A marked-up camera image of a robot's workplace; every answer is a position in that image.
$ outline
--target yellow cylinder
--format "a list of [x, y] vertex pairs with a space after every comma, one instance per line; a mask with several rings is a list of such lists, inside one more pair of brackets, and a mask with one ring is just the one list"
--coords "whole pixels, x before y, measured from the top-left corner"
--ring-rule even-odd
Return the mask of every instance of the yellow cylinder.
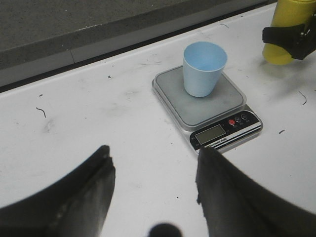
[[[308, 25], [316, 10], [316, 0], [278, 0], [271, 27]], [[282, 47], [266, 43], [263, 52], [265, 60], [276, 65], [292, 62], [292, 56]]]

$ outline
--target light blue cup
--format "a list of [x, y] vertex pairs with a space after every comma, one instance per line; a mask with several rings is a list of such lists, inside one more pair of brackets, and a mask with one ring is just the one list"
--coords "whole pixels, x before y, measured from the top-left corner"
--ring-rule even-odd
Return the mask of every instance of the light blue cup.
[[214, 89], [227, 62], [226, 52], [210, 42], [195, 42], [183, 55], [184, 89], [192, 96], [204, 97]]

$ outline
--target black clamp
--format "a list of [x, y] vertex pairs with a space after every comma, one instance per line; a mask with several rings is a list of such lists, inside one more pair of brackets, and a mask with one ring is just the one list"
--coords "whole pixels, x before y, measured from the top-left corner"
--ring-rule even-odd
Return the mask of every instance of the black clamp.
[[284, 48], [292, 58], [303, 60], [316, 50], [316, 12], [309, 25], [290, 27], [265, 27], [262, 31], [264, 43], [271, 43]]

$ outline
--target gray floor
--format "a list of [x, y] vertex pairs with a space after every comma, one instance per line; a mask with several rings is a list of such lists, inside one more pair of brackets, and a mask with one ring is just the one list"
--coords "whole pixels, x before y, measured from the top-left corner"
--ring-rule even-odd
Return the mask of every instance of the gray floor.
[[266, 0], [1, 0], [0, 86]]

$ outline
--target white table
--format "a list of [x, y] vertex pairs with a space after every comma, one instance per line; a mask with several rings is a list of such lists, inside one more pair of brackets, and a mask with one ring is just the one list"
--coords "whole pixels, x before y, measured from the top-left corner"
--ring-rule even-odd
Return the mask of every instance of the white table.
[[185, 237], [208, 236], [196, 202], [197, 155], [152, 90], [156, 74], [182, 64], [188, 44], [206, 40], [224, 47], [225, 73], [264, 123], [257, 138], [224, 155], [316, 213], [316, 53], [286, 66], [264, 61], [261, 33], [274, 8], [0, 94], [0, 206], [54, 183], [107, 144], [117, 177], [102, 236], [145, 237], [160, 222], [175, 224]]

